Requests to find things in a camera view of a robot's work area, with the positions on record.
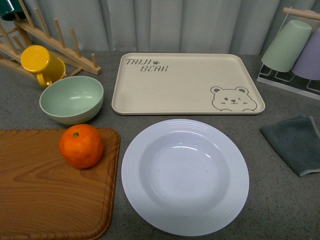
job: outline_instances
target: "tangerine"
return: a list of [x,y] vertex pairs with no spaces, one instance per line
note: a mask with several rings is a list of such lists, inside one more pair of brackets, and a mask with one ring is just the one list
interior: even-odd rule
[[69,164],[78,169],[86,169],[99,162],[105,143],[94,126],[76,124],[63,133],[59,148]]

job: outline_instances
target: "gray countertop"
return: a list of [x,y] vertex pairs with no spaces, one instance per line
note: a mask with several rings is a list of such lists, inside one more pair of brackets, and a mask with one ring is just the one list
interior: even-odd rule
[[[83,52],[90,59],[92,52]],[[88,123],[112,128],[121,137],[114,210],[111,226],[102,239],[183,239],[163,232],[144,221],[130,205],[121,180],[122,159],[130,142],[145,128],[163,120],[183,118],[209,124],[226,134],[241,151],[249,172],[246,203],[223,229],[188,239],[297,239],[320,238],[320,173],[298,177],[277,155],[260,127],[301,115],[320,124],[320,101],[257,82],[259,56],[239,56],[260,92],[265,110],[258,115],[135,115],[115,113],[111,107],[119,63],[124,52],[94,52],[105,91],[99,114]],[[32,79],[0,66],[0,130],[56,129],[68,126],[49,119],[40,109],[43,88]]]

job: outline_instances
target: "bowl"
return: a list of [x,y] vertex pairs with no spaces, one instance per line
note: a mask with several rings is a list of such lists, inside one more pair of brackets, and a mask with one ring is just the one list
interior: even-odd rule
[[103,101],[104,88],[99,81],[89,76],[70,76],[47,87],[39,104],[58,123],[76,125],[92,119]]

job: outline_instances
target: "curtain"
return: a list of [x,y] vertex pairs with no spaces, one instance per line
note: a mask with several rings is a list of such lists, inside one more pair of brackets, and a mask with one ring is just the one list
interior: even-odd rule
[[[284,7],[320,13],[320,0],[24,0],[42,29],[80,50],[259,55],[279,31]],[[289,15],[287,21],[296,17]],[[8,30],[12,21],[0,20]],[[35,44],[42,44],[33,38]]]

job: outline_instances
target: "dish cloth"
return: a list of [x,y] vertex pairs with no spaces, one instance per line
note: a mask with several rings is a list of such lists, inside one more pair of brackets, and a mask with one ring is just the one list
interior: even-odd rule
[[312,116],[262,126],[260,131],[298,176],[320,172],[320,133]]

